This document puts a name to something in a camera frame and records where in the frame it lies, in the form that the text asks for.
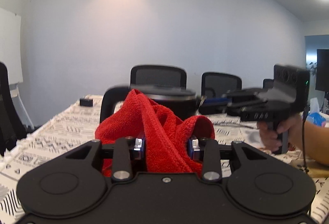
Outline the person right forearm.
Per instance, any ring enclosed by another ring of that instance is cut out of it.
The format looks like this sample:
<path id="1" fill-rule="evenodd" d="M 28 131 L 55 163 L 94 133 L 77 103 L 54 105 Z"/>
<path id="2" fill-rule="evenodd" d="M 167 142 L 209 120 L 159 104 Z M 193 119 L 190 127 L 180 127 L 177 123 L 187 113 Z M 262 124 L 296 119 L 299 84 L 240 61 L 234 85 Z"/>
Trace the person right forearm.
<path id="1" fill-rule="evenodd" d="M 304 140 L 303 152 L 318 163 L 328 166 L 328 127 L 319 127 L 306 121 Z"/>

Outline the person right hand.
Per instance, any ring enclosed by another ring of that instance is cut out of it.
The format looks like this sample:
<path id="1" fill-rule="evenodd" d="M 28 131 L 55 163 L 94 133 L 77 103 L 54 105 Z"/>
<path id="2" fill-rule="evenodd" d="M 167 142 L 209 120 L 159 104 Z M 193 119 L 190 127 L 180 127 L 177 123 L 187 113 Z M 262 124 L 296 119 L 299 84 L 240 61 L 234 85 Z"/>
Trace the person right hand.
<path id="1" fill-rule="evenodd" d="M 276 130 L 270 129 L 268 123 L 258 122 L 260 139 L 267 150 L 276 152 L 282 146 L 278 135 L 288 132 L 288 143 L 296 148 L 302 148 L 302 118 L 296 114 L 285 121 L 282 121 Z"/>

